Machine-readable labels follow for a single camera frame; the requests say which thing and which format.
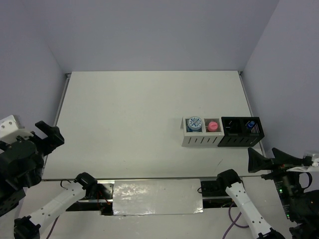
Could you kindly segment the clear spray bottle blue cap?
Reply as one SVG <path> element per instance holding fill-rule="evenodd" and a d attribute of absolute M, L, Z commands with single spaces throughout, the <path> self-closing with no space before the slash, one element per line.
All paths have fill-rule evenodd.
<path fill-rule="evenodd" d="M 246 124 L 246 127 L 247 127 L 248 129 L 252 129 L 252 128 L 254 127 L 254 125 L 255 125 L 255 122 L 254 122 L 254 121 L 249 121 L 249 122 Z"/>

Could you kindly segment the pink cap clear tube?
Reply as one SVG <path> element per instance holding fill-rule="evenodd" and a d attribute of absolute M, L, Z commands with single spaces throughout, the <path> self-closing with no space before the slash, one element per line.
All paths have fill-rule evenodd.
<path fill-rule="evenodd" d="M 209 122 L 209 124 L 207 126 L 207 131 L 208 132 L 217 132 L 218 128 L 219 128 L 218 123 L 215 121 L 211 121 L 211 122 Z"/>

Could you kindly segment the blue slime jar printed lid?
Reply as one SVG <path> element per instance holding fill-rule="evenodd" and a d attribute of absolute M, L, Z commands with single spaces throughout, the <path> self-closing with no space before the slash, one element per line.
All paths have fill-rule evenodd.
<path fill-rule="evenodd" d="M 200 117 L 193 116 L 186 120 L 187 132 L 202 132 L 202 120 Z"/>

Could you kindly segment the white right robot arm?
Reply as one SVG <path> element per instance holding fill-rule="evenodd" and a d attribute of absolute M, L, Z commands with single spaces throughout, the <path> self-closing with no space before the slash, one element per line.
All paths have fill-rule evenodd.
<path fill-rule="evenodd" d="M 268 170 L 261 177 L 275 183 L 277 193 L 287 219 L 297 223 L 289 231 L 294 239 L 317 239 L 319 237 L 319 192 L 306 191 L 300 184 L 300 175 L 305 173 L 312 183 L 311 173 L 319 170 L 319 154 L 308 152 L 297 158 L 276 148 L 273 157 L 266 158 L 253 148 L 248 148 L 248 171 L 256 173 Z M 239 208 L 246 220 L 253 238 L 281 239 L 283 235 L 266 222 L 247 194 L 244 185 L 233 170 L 229 169 L 217 176 L 217 191 L 228 195 Z"/>

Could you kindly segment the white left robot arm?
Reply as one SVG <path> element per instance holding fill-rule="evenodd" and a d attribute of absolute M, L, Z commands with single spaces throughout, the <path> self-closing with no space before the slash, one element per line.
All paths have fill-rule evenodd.
<path fill-rule="evenodd" d="M 40 236 L 55 226 L 57 219 L 62 219 L 58 231 L 53 234 L 55 239 L 96 239 L 95 216 L 93 212 L 67 212 L 66 210 L 83 197 L 91 199 L 98 189 L 95 183 L 81 180 L 71 181 L 65 188 L 58 188 L 54 183 L 42 182 L 34 189 L 27 189 L 26 197 L 16 208 L 0 218 L 0 237 L 16 239 L 14 221 L 18 216 L 26 216 L 26 222 L 35 226 L 35 236 Z"/>

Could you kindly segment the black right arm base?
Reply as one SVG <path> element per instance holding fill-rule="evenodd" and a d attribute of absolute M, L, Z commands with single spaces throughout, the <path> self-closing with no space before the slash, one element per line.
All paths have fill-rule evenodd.
<path fill-rule="evenodd" d="M 201 181 L 197 192 L 203 197 L 209 198 L 231 198 L 226 193 L 226 187 L 231 186 L 228 181 L 217 179 L 217 180 L 206 180 Z"/>

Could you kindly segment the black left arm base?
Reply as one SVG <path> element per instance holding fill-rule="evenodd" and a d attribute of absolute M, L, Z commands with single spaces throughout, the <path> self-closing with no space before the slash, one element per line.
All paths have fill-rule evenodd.
<path fill-rule="evenodd" d="M 97 212 L 102 216 L 113 216 L 113 192 L 115 181 L 100 180 L 95 196 L 84 197 L 72 204 L 67 212 Z"/>

